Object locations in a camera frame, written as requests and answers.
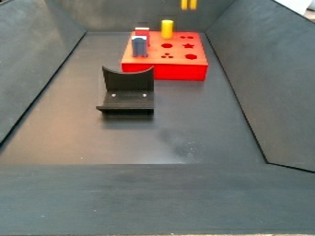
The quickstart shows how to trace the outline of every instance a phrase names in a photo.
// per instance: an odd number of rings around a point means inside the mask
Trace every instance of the red shape sorter box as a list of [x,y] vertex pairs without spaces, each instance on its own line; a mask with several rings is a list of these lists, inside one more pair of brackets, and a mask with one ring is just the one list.
[[139,72],[153,66],[156,79],[204,80],[208,70],[202,40],[195,32],[173,32],[171,40],[161,32],[149,32],[148,57],[133,57],[132,36],[121,59],[123,72]]

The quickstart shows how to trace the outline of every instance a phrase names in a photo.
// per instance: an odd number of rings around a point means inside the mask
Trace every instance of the yellow cylinder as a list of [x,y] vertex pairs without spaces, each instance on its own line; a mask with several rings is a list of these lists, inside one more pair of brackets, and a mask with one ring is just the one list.
[[169,19],[164,19],[161,26],[161,35],[165,40],[169,40],[172,38],[172,28],[173,28],[173,21]]
[[191,0],[191,10],[198,9],[198,0]]
[[187,10],[188,8],[188,0],[181,0],[181,10]]

